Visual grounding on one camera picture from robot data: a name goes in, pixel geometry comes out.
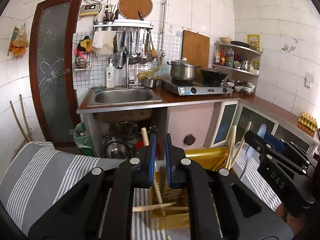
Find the person hand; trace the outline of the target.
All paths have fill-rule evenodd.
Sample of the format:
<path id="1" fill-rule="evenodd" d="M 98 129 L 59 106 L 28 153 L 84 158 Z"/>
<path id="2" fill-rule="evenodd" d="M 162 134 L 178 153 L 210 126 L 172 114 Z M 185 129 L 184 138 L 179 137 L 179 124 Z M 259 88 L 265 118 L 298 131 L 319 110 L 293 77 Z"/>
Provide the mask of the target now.
<path id="1" fill-rule="evenodd" d="M 276 208 L 275 213 L 289 225 L 294 236 L 305 227 L 306 219 L 304 217 L 293 217 L 287 212 L 283 203 Z"/>

